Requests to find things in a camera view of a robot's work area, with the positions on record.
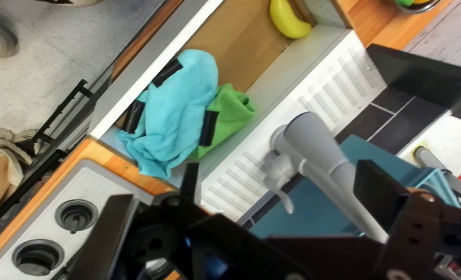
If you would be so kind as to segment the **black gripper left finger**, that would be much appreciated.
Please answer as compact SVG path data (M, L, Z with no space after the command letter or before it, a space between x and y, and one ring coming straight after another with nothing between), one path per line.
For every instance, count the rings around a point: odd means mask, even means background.
M68 274L70 280L112 280L137 205L132 195L107 199Z

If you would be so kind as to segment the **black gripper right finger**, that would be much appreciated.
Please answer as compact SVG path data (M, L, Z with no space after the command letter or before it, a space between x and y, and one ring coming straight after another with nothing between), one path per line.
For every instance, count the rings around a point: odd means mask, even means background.
M401 218L409 191L390 174L372 160L359 160L353 193L384 232L390 237L403 233Z

